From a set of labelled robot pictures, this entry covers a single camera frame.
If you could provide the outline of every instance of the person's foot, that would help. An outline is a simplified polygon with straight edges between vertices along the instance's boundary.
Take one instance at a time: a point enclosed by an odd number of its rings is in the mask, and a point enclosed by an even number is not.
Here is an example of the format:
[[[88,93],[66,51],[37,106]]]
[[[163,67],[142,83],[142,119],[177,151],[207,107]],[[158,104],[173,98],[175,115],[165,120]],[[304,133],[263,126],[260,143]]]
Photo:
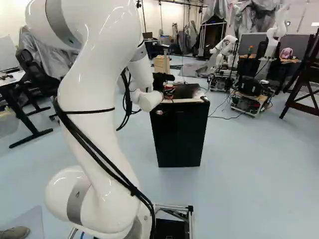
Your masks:
[[[26,227],[15,227],[8,230],[0,231],[0,239],[24,239],[30,233]]]

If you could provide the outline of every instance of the gray joint band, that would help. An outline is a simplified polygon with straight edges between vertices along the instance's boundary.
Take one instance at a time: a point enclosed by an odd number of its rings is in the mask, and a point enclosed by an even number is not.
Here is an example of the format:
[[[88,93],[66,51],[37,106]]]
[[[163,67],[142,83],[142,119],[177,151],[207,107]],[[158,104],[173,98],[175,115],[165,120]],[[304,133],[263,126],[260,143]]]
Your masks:
[[[69,29],[62,11],[62,0],[46,0],[45,13],[48,22],[58,38],[66,45],[80,49],[82,44],[79,42]]]
[[[142,43],[142,45],[138,47],[134,57],[131,59],[131,62],[141,60],[142,58],[146,56],[147,53],[148,52],[146,51],[145,43]]]
[[[72,192],[69,196],[66,206],[66,214],[68,219],[78,225],[82,225],[81,222],[81,207],[86,193],[91,187],[90,181],[84,178],[80,178],[74,185]]]

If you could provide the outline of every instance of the black box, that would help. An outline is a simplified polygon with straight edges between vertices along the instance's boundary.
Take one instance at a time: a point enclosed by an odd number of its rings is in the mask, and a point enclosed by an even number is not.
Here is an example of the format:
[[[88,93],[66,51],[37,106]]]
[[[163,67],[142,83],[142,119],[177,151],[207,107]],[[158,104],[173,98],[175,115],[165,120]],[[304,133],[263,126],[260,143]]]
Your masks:
[[[210,102],[176,101],[150,112],[159,167],[200,166]]]

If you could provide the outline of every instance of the wooden stand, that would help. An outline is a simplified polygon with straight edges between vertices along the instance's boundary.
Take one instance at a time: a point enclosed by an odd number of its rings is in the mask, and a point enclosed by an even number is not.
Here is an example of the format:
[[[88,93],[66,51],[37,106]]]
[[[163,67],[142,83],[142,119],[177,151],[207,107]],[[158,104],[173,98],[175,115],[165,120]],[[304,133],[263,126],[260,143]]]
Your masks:
[[[316,59],[318,52],[319,52],[319,30],[317,31],[316,35],[310,35],[305,58],[301,64],[300,69],[298,69],[297,74],[294,75],[293,79],[289,83],[289,86],[291,86],[294,80],[298,78],[289,98],[286,101],[286,106],[280,115],[281,119],[285,116],[289,108],[293,108],[308,114],[319,116],[319,108],[314,96],[314,94],[318,93],[319,90],[312,91],[311,85],[310,85],[310,81],[312,77],[314,75],[319,74],[319,60]],[[309,90],[309,94],[296,99],[302,86],[307,86]],[[308,97],[311,97],[314,107],[305,106],[303,104],[298,103],[298,101]]]

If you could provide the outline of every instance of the light blue floor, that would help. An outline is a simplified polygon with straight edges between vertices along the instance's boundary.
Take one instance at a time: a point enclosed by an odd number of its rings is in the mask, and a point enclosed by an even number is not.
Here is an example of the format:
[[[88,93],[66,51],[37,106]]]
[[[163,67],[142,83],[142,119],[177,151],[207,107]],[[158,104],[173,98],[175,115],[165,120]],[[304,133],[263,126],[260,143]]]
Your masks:
[[[180,64],[172,58],[171,64]],[[207,88],[204,79],[185,79]],[[225,98],[223,93],[207,95],[211,111]],[[124,115],[121,97],[117,94],[118,124]],[[259,119],[208,119],[198,168],[158,168],[147,113],[130,119],[118,133],[119,142],[153,202],[194,205],[196,239],[317,239],[319,118],[291,109],[279,119],[287,97],[276,96]],[[238,115],[223,109],[215,116]],[[10,150],[9,144],[28,135],[20,124],[16,133],[0,139],[0,225],[41,205],[45,238],[63,239],[70,225],[46,210],[43,192],[50,177],[76,160],[58,124],[47,118],[52,113],[31,120],[39,129],[53,127],[53,133]]]

